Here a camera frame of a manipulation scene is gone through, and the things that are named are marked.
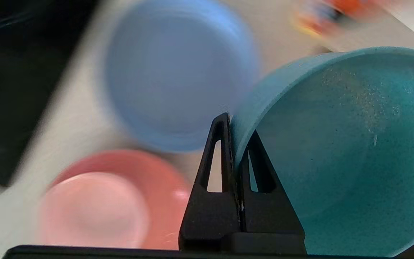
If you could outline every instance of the pink plate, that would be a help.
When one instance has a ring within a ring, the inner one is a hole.
[[[47,245],[178,249],[189,198],[179,172],[136,150],[112,150],[74,163],[41,205]]]

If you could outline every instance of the teal bowl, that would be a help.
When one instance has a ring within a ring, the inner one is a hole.
[[[309,254],[396,256],[414,244],[414,50],[300,59],[232,118],[235,168],[256,130]]]

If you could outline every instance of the blue bowl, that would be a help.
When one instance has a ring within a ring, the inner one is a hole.
[[[247,26],[210,0],[145,0],[117,26],[105,68],[115,111],[161,151],[204,146],[212,120],[234,113],[259,76]]]
[[[414,50],[322,54],[266,77],[232,118],[238,167],[257,130],[309,254],[414,244]]]

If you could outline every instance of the pink bowl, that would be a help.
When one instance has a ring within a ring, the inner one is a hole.
[[[41,204],[47,245],[178,249],[189,188],[174,167],[135,150],[82,159],[52,183]]]

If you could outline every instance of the white table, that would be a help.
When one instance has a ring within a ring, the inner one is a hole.
[[[106,0],[100,5],[30,141],[14,184],[6,190],[0,188],[0,257],[13,246],[36,244],[39,199],[62,169],[97,151],[139,148],[136,141],[120,129],[105,104],[101,89],[102,59],[108,39],[120,16],[135,2]],[[290,25],[292,0],[224,2],[242,15],[252,28],[262,54],[263,75],[311,54],[318,45]],[[394,19],[387,26],[394,26],[396,31],[408,30],[400,23],[393,23]],[[414,42],[414,36],[407,35],[407,40]],[[347,43],[348,47],[342,42],[337,41],[340,50],[356,49],[368,41],[363,41],[360,46],[358,42]],[[220,156],[218,152],[215,154],[212,175],[217,177],[212,186],[219,190]],[[193,182],[202,151],[158,155],[175,165],[188,182]]]

